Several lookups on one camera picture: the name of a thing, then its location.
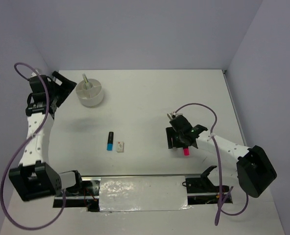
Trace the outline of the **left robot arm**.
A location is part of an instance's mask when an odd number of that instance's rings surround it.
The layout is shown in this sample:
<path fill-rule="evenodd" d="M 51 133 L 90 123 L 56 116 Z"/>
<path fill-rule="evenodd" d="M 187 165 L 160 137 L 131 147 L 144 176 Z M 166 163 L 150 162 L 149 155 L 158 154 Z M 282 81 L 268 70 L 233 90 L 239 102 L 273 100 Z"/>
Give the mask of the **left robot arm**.
<path fill-rule="evenodd" d="M 54 116 L 76 83 L 59 72 L 51 76 L 33 76 L 30 79 L 32 92 L 27 98 L 25 110 L 28 121 L 28 134 L 31 141 L 25 146 L 18 167 L 9 170 L 8 177 L 23 201 L 31 201 L 48 196 L 59 195 L 67 190 L 79 195 L 84 183 L 77 170 L 56 172 L 49 165 L 48 149 Z"/>

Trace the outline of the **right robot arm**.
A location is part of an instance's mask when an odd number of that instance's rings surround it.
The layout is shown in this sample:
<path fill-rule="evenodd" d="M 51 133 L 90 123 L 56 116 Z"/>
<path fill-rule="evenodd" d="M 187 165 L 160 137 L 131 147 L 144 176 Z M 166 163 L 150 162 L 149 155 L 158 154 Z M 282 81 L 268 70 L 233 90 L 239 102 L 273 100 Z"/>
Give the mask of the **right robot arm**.
<path fill-rule="evenodd" d="M 266 152 L 259 146 L 248 147 L 233 143 L 202 125 L 192 126 L 183 115 L 168 114 L 171 127 L 166 128 L 168 148 L 194 147 L 236 165 L 241 189 L 258 198 L 277 178 L 277 173 Z"/>

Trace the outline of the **thin yellow highlighter pen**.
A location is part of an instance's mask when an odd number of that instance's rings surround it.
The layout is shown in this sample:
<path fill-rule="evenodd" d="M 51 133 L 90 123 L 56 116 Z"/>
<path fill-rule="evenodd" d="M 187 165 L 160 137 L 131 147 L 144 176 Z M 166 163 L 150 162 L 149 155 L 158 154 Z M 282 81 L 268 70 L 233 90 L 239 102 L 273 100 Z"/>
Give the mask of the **thin yellow highlighter pen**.
<path fill-rule="evenodd" d="M 86 74 L 82 74 L 82 77 L 83 77 L 83 80 L 84 80 L 84 83 L 85 83 L 85 86 L 86 86 L 86 89 L 88 90 L 88 89 L 90 89 L 90 83 L 89 83 L 89 81 L 88 81 L 88 78 L 87 78 L 87 76 L 86 76 Z"/>

